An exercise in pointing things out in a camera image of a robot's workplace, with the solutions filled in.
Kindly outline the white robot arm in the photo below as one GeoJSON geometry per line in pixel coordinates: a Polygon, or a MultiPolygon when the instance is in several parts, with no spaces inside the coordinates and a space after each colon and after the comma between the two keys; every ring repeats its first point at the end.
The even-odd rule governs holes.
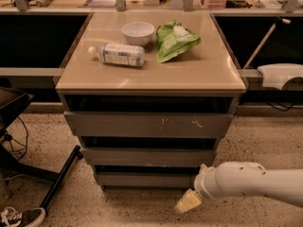
{"type": "Polygon", "coordinates": [[[303,207],[303,170],[269,170],[254,162],[201,165],[194,187],[176,203],[175,211],[184,214],[204,200],[224,197],[265,197],[303,207]]]}

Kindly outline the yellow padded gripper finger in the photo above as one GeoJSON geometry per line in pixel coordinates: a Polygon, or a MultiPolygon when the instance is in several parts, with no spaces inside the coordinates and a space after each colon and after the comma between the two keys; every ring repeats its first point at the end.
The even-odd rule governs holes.
{"type": "Polygon", "coordinates": [[[174,209],[179,214],[194,209],[203,203],[202,197],[194,190],[189,189],[183,197],[177,201],[174,209]]]}

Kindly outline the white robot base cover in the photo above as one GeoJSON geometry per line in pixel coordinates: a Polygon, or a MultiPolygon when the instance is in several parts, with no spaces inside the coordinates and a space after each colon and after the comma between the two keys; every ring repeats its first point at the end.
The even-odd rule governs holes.
{"type": "Polygon", "coordinates": [[[262,74],[262,86],[282,90],[284,85],[296,78],[303,79],[303,65],[296,63],[274,63],[258,67],[262,74]]]}

